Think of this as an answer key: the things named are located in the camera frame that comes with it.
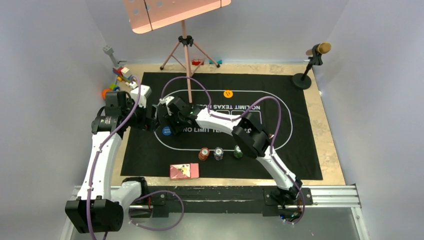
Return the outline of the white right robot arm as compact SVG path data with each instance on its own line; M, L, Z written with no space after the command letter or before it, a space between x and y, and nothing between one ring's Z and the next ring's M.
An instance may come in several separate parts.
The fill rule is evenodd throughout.
M190 106L180 97L170 96L159 100L157 117L174 135L186 128L200 128L232 136L244 156L256 159L267 170L284 202L292 204L300 198L302 182L278 156L274 147L277 134L270 135L249 110L228 115L208 107Z

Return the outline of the blue poker chip stack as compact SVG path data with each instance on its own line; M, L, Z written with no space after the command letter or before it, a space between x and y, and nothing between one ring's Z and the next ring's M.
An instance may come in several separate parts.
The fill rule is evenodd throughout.
M221 147L216 147L213 151L213 157L215 160L220 161L223 159L224 151Z

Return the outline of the blue small blind button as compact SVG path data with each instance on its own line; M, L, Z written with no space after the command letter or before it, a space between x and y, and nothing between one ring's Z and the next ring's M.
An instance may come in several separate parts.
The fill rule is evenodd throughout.
M162 134L163 134L164 136L170 136L170 135L172 135L172 131L171 131L170 127L169 127L169 126L165 126L165 127L162 129Z

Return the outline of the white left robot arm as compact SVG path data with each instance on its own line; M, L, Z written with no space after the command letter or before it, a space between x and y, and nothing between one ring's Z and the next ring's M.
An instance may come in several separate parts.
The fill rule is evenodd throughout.
M144 177L127 177L112 191L112 175L118 149L128 127L150 130L155 125L147 117L149 86L135 87L131 92L108 91L105 105L91 123L92 148L87 172L75 200L65 205L65 213L80 234L117 232L130 205L149 199Z

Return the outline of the yellow big blind button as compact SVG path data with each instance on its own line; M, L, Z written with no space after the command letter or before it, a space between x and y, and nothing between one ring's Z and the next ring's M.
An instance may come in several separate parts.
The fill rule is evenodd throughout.
M227 98L227 99L232 98L232 97L233 97L233 95L234 95L234 93L233 93L233 91L231 91L231 90L225 90L225 91L223 92L223 96L224 96L225 98Z

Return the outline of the red poker chip stack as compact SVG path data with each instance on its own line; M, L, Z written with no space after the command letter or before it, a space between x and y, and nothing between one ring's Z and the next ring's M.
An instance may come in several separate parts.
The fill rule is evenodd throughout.
M198 158L201 161L205 161L208 158L209 154L210 150L207 147L203 147L198 153Z

